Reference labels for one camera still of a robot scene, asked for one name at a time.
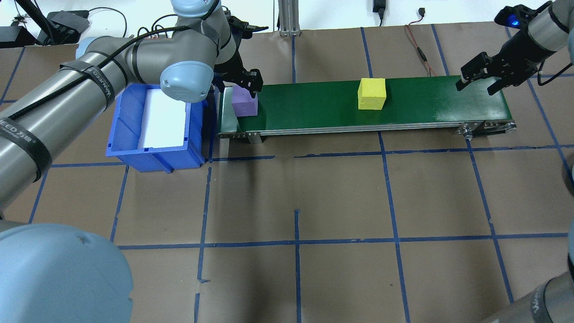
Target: blue led light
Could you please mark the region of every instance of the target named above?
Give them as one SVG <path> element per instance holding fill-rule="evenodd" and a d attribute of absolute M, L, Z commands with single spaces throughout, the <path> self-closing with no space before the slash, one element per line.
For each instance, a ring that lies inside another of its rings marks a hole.
<path fill-rule="evenodd" d="M 518 20 L 515 14 L 511 14 L 510 16 L 508 16 L 508 19 L 506 20 L 506 26 L 511 28 L 519 28 L 520 21 Z"/>

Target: blue plastic bin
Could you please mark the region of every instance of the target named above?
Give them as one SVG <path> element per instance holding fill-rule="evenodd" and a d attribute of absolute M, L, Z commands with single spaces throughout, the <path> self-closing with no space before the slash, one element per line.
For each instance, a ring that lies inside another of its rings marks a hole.
<path fill-rule="evenodd" d="M 180 147 L 138 149 L 147 91 L 159 85 L 132 84 L 118 97 L 106 156 L 117 157 L 140 172 L 198 168 L 201 155 L 201 126 L 207 102 L 185 105 L 185 136 Z"/>

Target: white foam insert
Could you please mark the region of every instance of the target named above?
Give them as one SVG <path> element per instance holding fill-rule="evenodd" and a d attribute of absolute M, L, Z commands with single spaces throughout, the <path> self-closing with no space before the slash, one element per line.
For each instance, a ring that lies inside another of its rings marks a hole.
<path fill-rule="evenodd" d="M 148 90 L 138 149 L 183 146 L 185 102 L 170 98 L 161 89 Z"/>

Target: velcro strap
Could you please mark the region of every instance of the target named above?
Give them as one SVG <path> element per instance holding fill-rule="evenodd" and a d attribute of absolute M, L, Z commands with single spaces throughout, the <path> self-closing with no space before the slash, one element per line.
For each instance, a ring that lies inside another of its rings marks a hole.
<path fill-rule="evenodd" d="M 114 87 L 99 67 L 81 60 L 69 61 L 60 65 L 62 70 L 74 70 L 88 75 L 102 90 L 106 97 L 106 109 L 114 102 Z"/>
<path fill-rule="evenodd" d="M 0 137 L 15 143 L 32 158 L 37 167 L 34 182 L 38 181 L 52 165 L 52 155 L 44 143 L 14 120 L 0 119 Z"/>

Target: blue tape line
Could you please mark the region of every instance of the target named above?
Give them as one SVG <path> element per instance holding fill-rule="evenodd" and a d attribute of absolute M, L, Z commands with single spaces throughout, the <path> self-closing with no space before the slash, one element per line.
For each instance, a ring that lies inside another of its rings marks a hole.
<path fill-rule="evenodd" d="M 301 211 L 295 210 L 295 283 L 297 298 L 297 323 L 301 323 L 301 257 L 299 248 L 299 214 Z"/>
<path fill-rule="evenodd" d="M 274 159 L 275 156 L 252 156 L 252 157 L 229 157 L 229 158 L 213 158 L 214 162 L 235 162 L 238 160 L 266 160 Z"/>
<path fill-rule="evenodd" d="M 55 164 L 52 168 L 69 168 L 69 167 L 101 167 L 101 166 L 125 166 L 125 163 L 79 163 L 79 164 Z"/>
<path fill-rule="evenodd" d="M 474 152 L 472 151 L 472 145 L 470 141 L 467 142 L 468 153 L 470 154 L 470 159 L 472 162 L 472 167 L 474 169 L 474 175 L 476 177 L 476 182 L 478 184 L 478 189 L 480 191 L 480 197 L 482 199 L 482 204 L 484 206 L 484 212 L 486 214 L 486 220 L 488 221 L 488 226 L 490 227 L 490 234 L 492 235 L 492 241 L 494 242 L 494 249 L 497 253 L 498 264 L 501 268 L 502 279 L 504 280 L 504 285 L 506 288 L 506 294 L 508 295 L 508 299 L 510 303 L 514 303 L 514 297 L 512 295 L 512 290 L 510 289 L 510 283 L 508 281 L 508 275 L 506 274 L 506 267 L 504 265 L 504 260 L 502 259 L 502 252 L 500 246 L 498 244 L 497 233 L 494 229 L 494 225 L 492 224 L 492 217 L 490 214 L 490 208 L 488 207 L 488 202 L 486 201 L 486 194 L 484 193 L 484 186 L 482 185 L 482 180 L 480 179 L 480 173 L 478 171 L 478 166 L 476 164 L 476 159 L 474 156 Z"/>
<path fill-rule="evenodd" d="M 440 45 L 439 34 L 436 33 L 434 24 L 430 25 L 430 27 L 432 28 L 432 33 L 435 34 L 436 46 L 439 48 L 440 59 L 443 61 L 444 72 L 449 76 L 451 73 L 448 71 L 447 60 L 444 59 L 443 47 Z"/>
<path fill-rule="evenodd" d="M 482 152 L 482 151 L 510 151 L 510 150 L 535 150 L 535 149 L 556 149 L 555 145 L 547 145 L 547 146 L 540 146 L 540 147 L 531 147 L 531 146 L 517 146 L 517 147 L 487 147 L 487 148 L 473 148 L 472 150 L 475 152 Z"/>
<path fill-rule="evenodd" d="M 536 91 L 534 90 L 534 86 L 532 86 L 532 82 L 530 80 L 527 80 L 527 82 L 528 82 L 528 86 L 530 87 L 530 92 L 532 92 L 532 95 L 534 96 L 534 100 L 536 101 L 536 105 L 538 106 L 540 114 L 542 114 L 542 118 L 544 119 L 544 123 L 546 123 L 546 127 L 548 128 L 548 131 L 550 132 L 550 136 L 552 137 L 552 140 L 554 141 L 554 144 L 556 145 L 556 148 L 557 148 L 556 150 L 558 150 L 558 154 L 560 155 L 560 159 L 562 160 L 562 165 L 564 166 L 564 169 L 566 169 L 566 174 L 568 175 L 568 179 L 570 180 L 570 184 L 572 186 L 574 186 L 574 179 L 572 179 L 572 170 L 568 166 L 568 162 L 566 161 L 566 157 L 564 156 L 564 153 L 562 152 L 562 149 L 560 148 L 560 144 L 558 142 L 558 137 L 556 137 L 556 134 L 554 133 L 554 130 L 552 129 L 550 121 L 548 120 L 548 117 L 546 116 L 546 113 L 544 112 L 544 108 L 542 107 L 542 103 L 540 102 L 540 99 L 539 99 L 538 95 L 536 94 Z"/>
<path fill-rule="evenodd" d="M 14 69 L 12 70 L 12 74 L 10 74 L 10 78 L 8 79 L 8 83 L 6 84 L 6 88 L 4 89 L 4 93 L 2 93 L 2 97 L 0 98 L 0 102 L 4 102 L 4 99 L 6 98 L 6 94 L 8 93 L 8 89 L 10 88 L 10 85 L 12 84 L 12 80 L 14 80 L 14 75 L 16 75 L 16 70 L 18 69 L 18 66 L 20 65 L 20 61 L 22 60 L 22 56 L 24 55 L 24 50 L 26 50 L 26 47 L 22 47 L 22 51 L 20 52 L 20 56 L 18 57 L 18 60 L 16 61 L 16 66 L 14 66 Z"/>
<path fill-rule="evenodd" d="M 118 227 L 118 215 L 119 211 L 122 209 L 123 192 L 126 190 L 127 173 L 130 171 L 130 167 L 126 165 L 126 172 L 123 174 L 122 187 L 119 189 L 118 206 L 115 208 L 114 224 L 111 227 L 110 241 L 114 242 L 115 230 Z"/>
<path fill-rule="evenodd" d="M 293 64 L 293 78 L 292 78 L 292 82 L 293 84 L 297 83 L 297 78 L 296 78 L 296 70 L 295 70 L 295 36 L 291 36 L 291 62 Z"/>
<path fill-rule="evenodd" d="M 401 257 L 401 240 L 398 235 L 398 227 L 397 227 L 397 219 L 395 216 L 395 209 L 393 203 L 393 193 L 391 191 L 391 182 L 389 178 L 389 167 L 387 163 L 387 156 L 385 152 L 385 143 L 383 142 L 383 137 L 381 132 L 378 132 L 379 135 L 379 145 L 381 146 L 381 156 L 383 157 L 383 171 L 385 173 L 385 184 L 387 187 L 387 197 L 389 198 L 389 209 L 391 213 L 391 222 L 393 224 L 393 239 L 395 242 L 395 252 L 397 254 L 397 267 L 398 267 L 398 277 L 401 284 L 401 294 L 402 294 L 402 305 L 405 311 L 405 320 L 406 323 L 410 323 L 410 314 L 409 314 L 409 302 L 406 297 L 406 284 L 405 284 L 405 274 L 402 269 L 402 257 Z"/>
<path fill-rule="evenodd" d="M 205 251 L 205 232 L 207 230 L 207 213 L 209 211 L 210 204 L 210 183 L 211 183 L 211 171 L 210 167 L 207 171 L 207 180 L 205 184 L 205 201 L 203 204 L 203 223 L 201 224 L 201 243 L 199 248 L 199 260 L 197 261 L 197 279 L 204 283 L 203 281 L 203 256 Z M 195 320 L 197 320 L 197 315 L 199 313 L 199 293 L 195 296 Z"/>
<path fill-rule="evenodd" d="M 345 156 L 378 156 L 380 151 L 367 151 L 367 152 L 337 152 L 337 153 L 310 153 L 305 156 L 295 156 L 294 158 L 316 158 L 316 157 L 345 157 Z"/>
<path fill-rule="evenodd" d="M 209 211 L 210 203 L 210 183 L 211 183 L 211 170 L 210 167 L 207 172 L 207 184 L 205 184 L 205 201 L 203 204 L 203 222 L 201 224 L 201 245 L 205 244 L 205 232 L 207 230 L 207 213 Z M 197 279 L 202 279 L 203 274 L 203 253 L 204 247 L 199 249 L 199 261 L 197 263 Z"/>
<path fill-rule="evenodd" d="M 574 148 L 574 145 L 561 145 L 562 148 Z M 555 145 L 547 145 L 540 147 L 517 146 L 517 147 L 484 147 L 473 148 L 474 151 L 517 151 L 517 150 L 530 150 L 530 149 L 556 149 Z M 420 149 L 420 150 L 396 150 L 386 151 L 386 155 L 404 155 L 409 153 L 444 153 L 444 152 L 467 152 L 467 148 L 444 148 L 444 149 Z M 366 151 L 366 152 L 336 152 L 336 153 L 310 153 L 305 156 L 295 156 L 293 158 L 318 158 L 318 157 L 343 157 L 343 156 L 375 156 L 380 155 L 379 151 Z"/>
<path fill-rule="evenodd" d="M 558 233 L 521 233 L 521 234 L 500 234 L 497 239 L 539 239 L 539 238 L 564 238 L 568 237 L 567 232 Z M 400 238 L 400 242 L 433 242 L 433 241 L 472 241 L 489 240 L 489 236 L 445 236 L 445 237 L 405 237 Z M 197 249 L 197 248 L 247 248 L 247 247 L 269 247 L 278 245 L 316 245 L 316 244 L 359 244 L 359 243 L 394 243 L 394 238 L 371 238 L 371 239 L 324 239 L 324 240 L 277 240 L 258 241 L 250 243 L 191 243 L 191 244 L 149 244 L 149 245 L 121 245 L 122 250 L 134 249 Z"/>
<path fill-rule="evenodd" d="M 182 244 L 143 244 L 143 245 L 119 245 L 120 250 L 155 250 L 155 249 L 195 249 L 201 248 L 201 243 Z"/>
<path fill-rule="evenodd" d="M 246 248 L 246 247 L 268 247 L 274 245 L 295 245 L 293 240 L 261 241 L 250 243 L 210 243 L 205 244 L 206 248 Z"/>
<path fill-rule="evenodd" d="M 510 34 L 510 28 L 505 27 L 506 29 L 506 35 L 508 36 L 508 38 L 512 38 L 512 34 Z"/>
<path fill-rule="evenodd" d="M 488 239 L 492 239 L 492 236 L 409 237 L 401 238 L 401 242 L 472 241 Z"/>
<path fill-rule="evenodd" d="M 36 210 L 38 209 L 38 203 L 40 203 L 40 197 L 42 196 L 42 190 L 44 189 L 44 184 L 46 184 L 46 178 L 48 178 L 47 170 L 44 174 L 44 178 L 42 178 L 42 182 L 40 183 L 40 188 L 38 189 L 38 194 L 36 195 L 36 200 L 34 201 L 34 206 L 32 207 L 32 212 L 30 213 L 30 218 L 28 219 L 28 224 L 34 221 L 34 216 L 36 215 Z"/>
<path fill-rule="evenodd" d="M 387 151 L 385 152 L 386 155 L 393 155 L 393 154 L 406 154 L 406 153 L 439 153 L 439 152 L 466 152 L 467 150 L 464 148 L 448 148 L 448 149 L 422 149 L 422 150 L 396 150 L 396 151 Z"/>
<path fill-rule="evenodd" d="M 199 293 L 195 294 L 195 304 L 193 307 L 193 323 L 197 323 L 197 317 L 199 316 Z"/>
<path fill-rule="evenodd" d="M 298 244 L 393 243 L 394 238 L 299 240 Z"/>
<path fill-rule="evenodd" d="M 364 35 L 364 28 L 360 28 L 360 34 L 363 36 L 364 54 L 367 56 L 367 67 L 369 68 L 369 77 L 373 77 L 373 69 L 371 68 L 371 56 L 369 56 L 369 47 L 367 46 L 367 37 Z"/>
<path fill-rule="evenodd" d="M 559 233 L 521 233 L 521 234 L 499 234 L 498 239 L 539 239 L 539 238 L 566 238 L 568 232 Z"/>

